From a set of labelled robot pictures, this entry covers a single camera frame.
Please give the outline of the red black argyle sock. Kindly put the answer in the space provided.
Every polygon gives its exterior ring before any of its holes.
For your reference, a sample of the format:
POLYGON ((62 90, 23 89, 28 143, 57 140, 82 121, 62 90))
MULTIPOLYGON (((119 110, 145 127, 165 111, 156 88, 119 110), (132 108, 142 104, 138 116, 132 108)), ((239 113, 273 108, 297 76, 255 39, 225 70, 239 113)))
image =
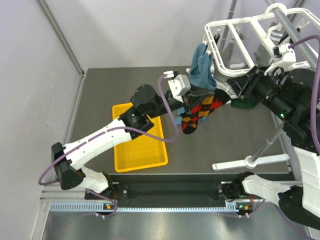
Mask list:
POLYGON ((193 107, 190 113, 181 113, 181 129, 186 135, 194 133, 201 120, 204 120, 208 115, 225 105, 232 98, 230 95, 221 89, 216 89, 214 95, 207 97, 200 104, 193 107))

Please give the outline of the blue cloth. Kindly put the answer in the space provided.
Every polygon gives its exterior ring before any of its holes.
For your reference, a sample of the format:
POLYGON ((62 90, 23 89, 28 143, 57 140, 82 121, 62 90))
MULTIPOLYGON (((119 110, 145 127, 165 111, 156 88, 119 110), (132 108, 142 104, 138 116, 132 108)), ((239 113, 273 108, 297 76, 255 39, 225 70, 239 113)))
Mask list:
MULTIPOLYGON (((198 45, 192 57, 188 80, 191 84, 191 89, 210 89, 217 88, 216 80, 211 74, 212 56, 207 52, 208 46, 204 43, 198 45)), ((182 113, 190 113, 191 110, 185 110, 181 107, 177 110, 178 117, 175 118, 175 123, 181 126, 182 113)))

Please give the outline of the white clip hanger frame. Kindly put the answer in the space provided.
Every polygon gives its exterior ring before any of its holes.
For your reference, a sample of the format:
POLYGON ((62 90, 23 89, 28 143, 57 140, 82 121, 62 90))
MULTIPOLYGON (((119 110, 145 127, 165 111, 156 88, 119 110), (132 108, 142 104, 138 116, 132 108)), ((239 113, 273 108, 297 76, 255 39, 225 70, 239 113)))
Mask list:
MULTIPOLYGON (((268 7, 263 14, 217 20, 204 26, 203 43, 207 45, 207 52, 212 56, 214 73, 221 73, 229 78, 245 75, 254 66, 256 59, 254 52, 262 44, 274 58, 274 48, 282 44, 296 42, 301 38, 299 31, 308 24, 320 27, 320 19, 310 10, 303 7, 287 8, 282 3, 267 1, 268 7), (284 33, 278 45, 270 40, 273 30, 283 29, 284 33), (234 50, 231 58, 231 68, 224 66, 223 50, 231 38, 234 38, 234 50)), ((304 61, 297 61, 293 69, 315 69, 319 57, 318 52, 308 43, 300 45, 305 56, 304 61)))

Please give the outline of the green and white sock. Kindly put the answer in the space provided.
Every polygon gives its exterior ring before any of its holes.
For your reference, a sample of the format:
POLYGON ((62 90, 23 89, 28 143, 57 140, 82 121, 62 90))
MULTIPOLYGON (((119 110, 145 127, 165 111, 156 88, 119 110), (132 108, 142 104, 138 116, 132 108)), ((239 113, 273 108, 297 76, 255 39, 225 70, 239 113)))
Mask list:
POLYGON ((235 98, 231 100, 231 106, 233 108, 242 109, 242 110, 254 109, 258 104, 259 104, 259 101, 256 101, 256 100, 244 100, 240 98, 235 98))

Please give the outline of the grey striped sock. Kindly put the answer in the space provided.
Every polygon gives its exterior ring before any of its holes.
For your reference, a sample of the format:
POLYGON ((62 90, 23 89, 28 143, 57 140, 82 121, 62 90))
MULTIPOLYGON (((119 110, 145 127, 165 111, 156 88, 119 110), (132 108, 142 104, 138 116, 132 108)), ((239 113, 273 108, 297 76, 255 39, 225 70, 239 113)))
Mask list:
MULTIPOLYGON (((269 38, 275 45, 278 45, 283 34, 284 30, 282 28, 280 30, 276 29, 270 33, 269 38)), ((268 53, 262 44, 260 44, 257 50, 254 52, 254 56, 255 64, 262 67, 267 67, 273 60, 273 57, 268 53)))

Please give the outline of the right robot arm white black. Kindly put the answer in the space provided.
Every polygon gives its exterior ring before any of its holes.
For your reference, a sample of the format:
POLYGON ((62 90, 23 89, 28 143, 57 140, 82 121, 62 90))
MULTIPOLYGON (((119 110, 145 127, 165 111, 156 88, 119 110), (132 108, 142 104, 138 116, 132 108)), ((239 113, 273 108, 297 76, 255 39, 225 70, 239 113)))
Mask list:
POLYGON ((233 192, 239 198, 257 195, 274 203, 291 221, 320 228, 320 152, 312 138, 311 100, 314 71, 276 67, 265 74, 255 66, 243 76, 226 82, 242 100, 258 101, 283 122, 300 165, 302 185, 284 186, 252 172, 234 179, 233 192))

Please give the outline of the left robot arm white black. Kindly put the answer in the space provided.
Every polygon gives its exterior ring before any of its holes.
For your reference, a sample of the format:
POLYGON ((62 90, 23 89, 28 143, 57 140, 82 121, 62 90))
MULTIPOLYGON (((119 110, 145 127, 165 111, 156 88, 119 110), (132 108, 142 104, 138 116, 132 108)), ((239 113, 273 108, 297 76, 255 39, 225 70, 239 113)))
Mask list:
POLYGON ((187 107, 196 107, 214 91, 192 85, 182 100, 173 98, 172 92, 157 94, 149 84, 137 88, 130 101, 132 106, 107 126, 96 132, 68 144, 55 143, 51 147, 52 162, 57 181, 62 190, 82 187, 96 192, 102 198, 109 198, 114 191, 107 174, 85 168, 85 164, 101 153, 119 145, 148 136, 165 142, 166 139, 151 135, 148 131, 154 127, 152 119, 187 107))

